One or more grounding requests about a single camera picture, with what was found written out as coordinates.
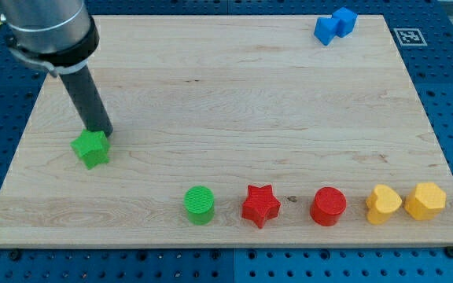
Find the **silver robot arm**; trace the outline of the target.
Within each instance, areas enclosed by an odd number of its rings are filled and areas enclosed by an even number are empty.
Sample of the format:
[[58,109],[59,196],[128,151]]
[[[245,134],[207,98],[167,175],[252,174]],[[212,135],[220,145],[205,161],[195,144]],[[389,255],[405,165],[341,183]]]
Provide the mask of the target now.
[[10,53],[24,66],[69,75],[87,66],[99,34],[84,0],[0,0]]

